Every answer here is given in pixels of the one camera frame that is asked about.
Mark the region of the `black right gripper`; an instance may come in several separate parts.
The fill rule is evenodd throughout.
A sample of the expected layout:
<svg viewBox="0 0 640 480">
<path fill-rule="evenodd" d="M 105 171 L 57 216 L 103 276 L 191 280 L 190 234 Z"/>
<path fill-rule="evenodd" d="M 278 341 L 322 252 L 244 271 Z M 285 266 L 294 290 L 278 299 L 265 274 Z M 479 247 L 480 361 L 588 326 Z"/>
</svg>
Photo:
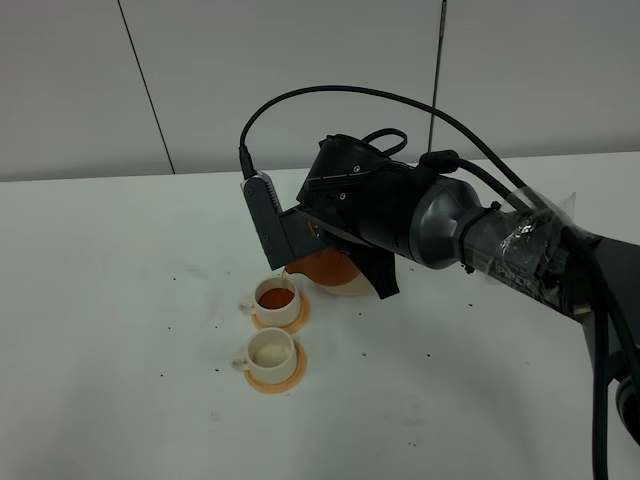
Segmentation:
<svg viewBox="0 0 640 480">
<path fill-rule="evenodd" d="M 429 167 L 411 167 L 362 140 L 331 135 L 320 143 L 297 200 L 336 236 L 377 246 L 351 245 L 348 256 L 386 299 L 400 292 L 393 253 L 413 257 L 412 218 L 434 181 Z"/>
</svg>

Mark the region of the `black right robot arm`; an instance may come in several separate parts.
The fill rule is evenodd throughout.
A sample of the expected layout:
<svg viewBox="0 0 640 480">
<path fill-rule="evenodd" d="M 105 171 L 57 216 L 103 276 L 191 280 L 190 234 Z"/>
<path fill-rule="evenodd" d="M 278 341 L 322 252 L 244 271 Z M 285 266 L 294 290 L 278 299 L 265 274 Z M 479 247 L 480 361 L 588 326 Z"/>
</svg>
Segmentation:
<svg viewBox="0 0 640 480">
<path fill-rule="evenodd" d="M 639 434 L 639 249 L 582 230 L 529 188 L 510 190 L 451 150 L 417 165 L 370 139 L 326 138 L 297 196 L 327 242 L 381 298 L 399 288 L 395 260 L 462 265 L 582 324 L 602 384 Z"/>
</svg>

